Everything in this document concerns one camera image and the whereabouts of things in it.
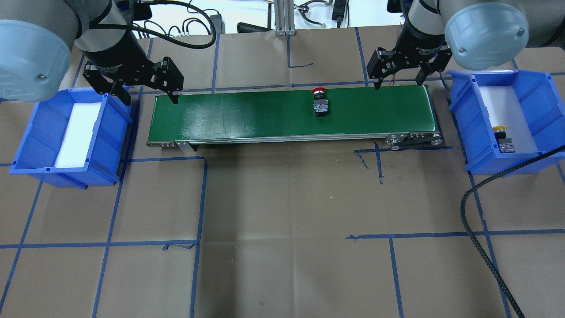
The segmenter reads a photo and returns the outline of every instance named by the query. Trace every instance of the robotic arm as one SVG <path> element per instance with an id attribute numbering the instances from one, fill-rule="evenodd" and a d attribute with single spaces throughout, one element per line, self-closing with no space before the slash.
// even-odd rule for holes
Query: robotic arm
<path id="1" fill-rule="evenodd" d="M 416 83 L 441 72 L 451 56 L 469 70 L 502 65 L 524 47 L 565 50 L 565 1 L 561 0 L 389 0 L 389 12 L 406 17 L 396 46 L 377 48 L 367 63 L 379 89 L 404 68 L 417 68 Z"/>
<path id="2" fill-rule="evenodd" d="M 211 23 L 200 9 L 182 5 Z M 131 97 L 123 85 L 146 85 L 177 103 L 183 75 L 169 57 L 150 61 L 130 24 L 113 0 L 0 0 L 0 98 L 36 102 L 53 96 L 69 68 L 74 44 L 88 57 L 83 76 L 99 94 L 110 93 L 128 105 Z M 215 36 L 207 45 L 181 44 L 201 49 L 214 41 Z"/>

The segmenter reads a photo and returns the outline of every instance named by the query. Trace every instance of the white surface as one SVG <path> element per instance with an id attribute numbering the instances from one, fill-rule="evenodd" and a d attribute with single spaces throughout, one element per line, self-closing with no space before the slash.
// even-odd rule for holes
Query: white surface
<path id="1" fill-rule="evenodd" d="M 492 127 L 506 126 L 506 136 L 512 138 L 516 153 L 537 152 L 536 142 L 512 86 L 482 86 L 479 91 L 489 112 L 490 124 Z"/>
<path id="2" fill-rule="evenodd" d="M 75 103 L 65 131 L 65 137 L 55 168 L 79 168 L 84 166 L 92 139 L 92 129 L 98 118 L 102 103 Z"/>
<path id="3" fill-rule="evenodd" d="M 301 5 L 307 0 L 294 1 Z M 388 13 L 386 10 L 387 0 L 350 0 L 349 11 L 351 13 L 351 27 L 368 27 L 372 25 L 398 25 L 403 22 L 401 14 Z M 200 9 L 214 8 L 220 11 L 225 23 L 226 33 L 237 33 L 237 23 L 245 22 L 261 27 L 267 26 L 267 2 L 261 0 L 193 0 L 192 4 Z M 325 6 L 323 3 L 312 3 L 310 11 L 306 14 L 309 19 L 325 23 L 327 28 L 336 28 L 336 22 L 332 21 L 333 5 Z M 187 13 L 186 9 L 179 6 L 161 5 L 151 6 L 153 18 L 151 21 L 160 24 L 165 31 L 173 25 L 181 28 L 182 22 L 189 17 L 197 17 L 204 21 L 198 14 Z M 214 11 L 206 11 L 207 14 L 216 14 Z M 273 6 L 271 28 L 275 24 L 275 12 Z M 318 29 L 319 25 L 306 22 L 297 10 L 294 10 L 294 25 L 297 29 Z M 159 31 L 159 28 L 151 23 L 147 27 Z M 190 24 L 191 35 L 205 35 L 206 30 L 198 23 Z"/>

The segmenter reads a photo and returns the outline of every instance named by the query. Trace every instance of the green conveyor belt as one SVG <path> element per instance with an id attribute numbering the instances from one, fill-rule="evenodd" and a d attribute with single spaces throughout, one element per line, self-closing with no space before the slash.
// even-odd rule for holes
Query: green conveyor belt
<path id="1" fill-rule="evenodd" d="M 308 90 L 158 96 L 147 144 L 191 144 L 386 137 L 439 132 L 427 86 L 327 90 L 330 113 L 314 116 Z"/>

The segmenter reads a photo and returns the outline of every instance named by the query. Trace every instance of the blue plastic bin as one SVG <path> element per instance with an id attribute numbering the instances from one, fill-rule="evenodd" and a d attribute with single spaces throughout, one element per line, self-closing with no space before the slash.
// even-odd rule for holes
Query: blue plastic bin
<path id="1" fill-rule="evenodd" d="M 474 174 L 495 174 L 565 144 L 565 107 L 548 73 L 510 70 L 459 72 L 453 77 L 450 110 L 455 114 L 468 164 Z M 479 87 L 513 88 L 536 152 L 501 153 Z M 516 173 L 536 173 L 565 159 L 565 152 L 521 168 Z"/>
<path id="2" fill-rule="evenodd" d="M 101 102 L 84 166 L 55 168 L 74 103 Z M 59 91 L 49 100 L 36 103 L 11 174 L 28 174 L 56 187 L 110 186 L 116 172 L 130 117 L 131 107 L 109 94 L 99 95 L 91 88 Z"/>

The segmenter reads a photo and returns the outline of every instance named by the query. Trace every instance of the light blue joint cap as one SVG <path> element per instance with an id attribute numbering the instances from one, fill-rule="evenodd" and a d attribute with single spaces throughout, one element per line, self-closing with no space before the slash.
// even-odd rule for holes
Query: light blue joint cap
<path id="1" fill-rule="evenodd" d="M 0 98 L 47 100 L 57 93 L 70 64 L 67 45 L 51 31 L 0 20 Z"/>
<path id="2" fill-rule="evenodd" d="M 529 39 L 528 20 L 515 7 L 488 2 L 469 6 L 449 19 L 445 40 L 457 64 L 468 70 L 502 65 Z"/>

